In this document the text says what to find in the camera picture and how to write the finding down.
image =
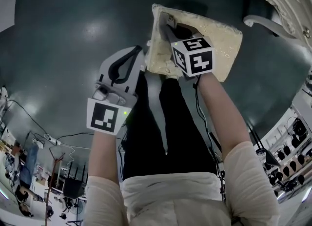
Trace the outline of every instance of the white shirt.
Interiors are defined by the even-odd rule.
[[[85,226],[276,226],[279,209],[251,142],[237,145],[224,160],[227,204],[212,173],[132,177],[117,184],[89,177]]]

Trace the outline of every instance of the black pants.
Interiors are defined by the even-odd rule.
[[[168,155],[148,104],[148,89],[141,73],[136,86],[138,101],[126,120],[124,180],[134,176],[166,173],[211,172],[214,161],[194,124],[175,79],[167,79],[159,99],[166,121]]]

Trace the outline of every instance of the black chair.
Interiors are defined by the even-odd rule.
[[[76,172],[75,172],[75,177],[74,178],[70,177],[70,171],[72,169],[72,164],[73,164],[73,162],[71,162],[71,164],[70,164],[69,171],[67,174],[67,178],[66,178],[65,183],[64,183],[63,192],[64,192],[65,197],[68,197],[71,199],[77,199],[78,197],[81,197],[84,195],[86,183],[83,182],[83,177],[84,177],[84,171],[85,171],[86,165],[84,165],[84,167],[83,167],[83,173],[82,173],[81,180],[77,180],[76,176],[77,176],[78,167],[77,167]]]

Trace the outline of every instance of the person in background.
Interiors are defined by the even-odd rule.
[[[27,217],[33,217],[33,214],[28,210],[28,207],[25,204],[29,195],[33,196],[35,201],[44,202],[44,199],[41,196],[30,190],[37,162],[37,154],[40,148],[43,148],[43,144],[33,139],[33,143],[27,152],[25,165],[20,164],[19,152],[15,154],[15,159],[13,159],[9,153],[6,153],[7,160],[5,176],[11,182],[11,188],[19,204],[19,210]]]
[[[277,226],[279,208],[251,143],[244,119],[212,74],[198,88],[222,147],[226,203],[208,148],[176,79],[159,95],[168,151],[148,105],[140,74],[138,101],[126,120],[123,191],[119,188],[116,137],[95,132],[89,157],[85,226]]]

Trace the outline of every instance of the fluorescent light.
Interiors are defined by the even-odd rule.
[[[7,199],[9,200],[8,196],[0,189],[0,193]]]
[[[308,198],[308,195],[310,194],[311,189],[312,189],[312,187],[308,188],[306,194],[304,195],[304,197],[302,199],[302,202],[304,202]]]
[[[285,192],[283,191],[281,194],[278,195],[277,199],[280,199],[282,195],[284,195]]]

